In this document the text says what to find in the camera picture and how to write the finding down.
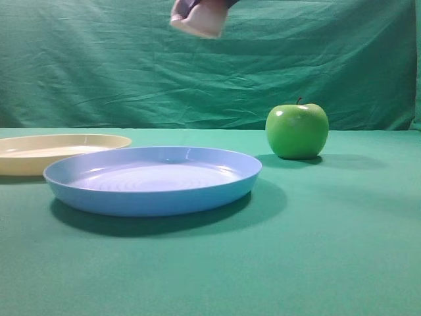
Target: green backdrop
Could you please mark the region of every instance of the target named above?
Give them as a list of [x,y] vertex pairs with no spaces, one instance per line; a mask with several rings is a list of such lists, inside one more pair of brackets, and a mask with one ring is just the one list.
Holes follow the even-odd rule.
[[207,40],[173,0],[0,0],[0,127],[260,129],[301,96],[332,130],[420,128],[416,1],[241,0]]

